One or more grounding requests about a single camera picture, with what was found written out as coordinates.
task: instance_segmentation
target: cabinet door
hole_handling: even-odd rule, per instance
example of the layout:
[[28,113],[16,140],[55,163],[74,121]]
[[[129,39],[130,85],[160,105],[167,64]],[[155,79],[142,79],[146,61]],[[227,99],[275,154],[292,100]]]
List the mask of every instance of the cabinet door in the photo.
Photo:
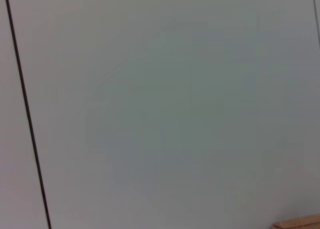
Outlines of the cabinet door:
[[0,228],[48,228],[6,0],[0,0]]
[[313,0],[10,1],[53,228],[320,212]]

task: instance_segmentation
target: light gray surface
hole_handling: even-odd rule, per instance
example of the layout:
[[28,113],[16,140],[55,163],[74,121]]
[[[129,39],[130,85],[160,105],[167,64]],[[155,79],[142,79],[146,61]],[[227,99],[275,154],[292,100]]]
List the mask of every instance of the light gray surface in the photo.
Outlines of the light gray surface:
[[320,212],[313,0],[11,1],[54,229]]
[[5,0],[0,0],[0,228],[48,228]]

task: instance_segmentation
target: white door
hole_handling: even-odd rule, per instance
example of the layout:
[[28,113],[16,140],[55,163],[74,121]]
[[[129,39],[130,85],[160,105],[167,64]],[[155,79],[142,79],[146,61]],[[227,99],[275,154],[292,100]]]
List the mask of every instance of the white door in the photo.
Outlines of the white door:
[[6,0],[0,0],[0,228],[48,228]]
[[313,0],[10,1],[54,229],[320,212]]

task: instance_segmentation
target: white panel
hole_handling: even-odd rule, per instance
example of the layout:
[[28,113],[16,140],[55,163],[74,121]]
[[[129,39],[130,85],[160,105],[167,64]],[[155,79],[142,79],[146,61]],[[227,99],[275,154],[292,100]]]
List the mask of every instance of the white panel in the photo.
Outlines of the white panel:
[[266,229],[320,212],[313,0],[12,13],[53,228]]
[[0,228],[48,228],[6,0],[0,0]]

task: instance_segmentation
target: black line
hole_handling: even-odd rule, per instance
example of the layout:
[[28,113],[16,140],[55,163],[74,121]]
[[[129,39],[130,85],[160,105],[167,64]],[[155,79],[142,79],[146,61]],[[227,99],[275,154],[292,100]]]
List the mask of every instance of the black line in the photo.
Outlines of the black line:
[[44,182],[42,180],[42,175],[41,175],[38,151],[37,151],[36,140],[35,140],[35,133],[34,133],[34,128],[32,126],[32,121],[31,121],[31,115],[30,115],[30,109],[29,109],[29,104],[28,104],[27,92],[26,92],[26,87],[25,87],[24,76],[23,76],[22,69],[21,69],[21,62],[20,62],[20,57],[19,57],[16,33],[15,33],[15,28],[14,28],[14,22],[13,22],[13,19],[12,19],[9,0],[5,0],[5,3],[6,3],[6,9],[8,11],[8,16],[9,16],[11,35],[12,35],[13,46],[14,46],[14,51],[15,51],[16,63],[17,63],[18,70],[19,70],[19,76],[20,76],[21,88],[22,88],[22,93],[23,93],[26,116],[27,116],[28,122],[29,122],[29,129],[30,129],[31,140],[32,140],[32,145],[33,145],[33,152],[34,152],[34,157],[35,157],[36,168],[37,168],[38,176],[39,176],[39,182],[40,182],[40,187],[41,187],[41,194],[42,194],[42,199],[43,199],[43,204],[44,204],[46,221],[47,221],[47,224],[48,224],[48,229],[52,229],[51,222],[50,222],[50,217],[49,217],[49,210],[48,210],[48,204],[47,204],[47,199],[46,199]]
[[318,34],[318,42],[319,42],[319,49],[320,49],[320,31],[319,31],[319,19],[318,19],[316,0],[313,0],[313,9],[314,9],[314,16],[315,16],[315,23],[316,23],[316,32]]

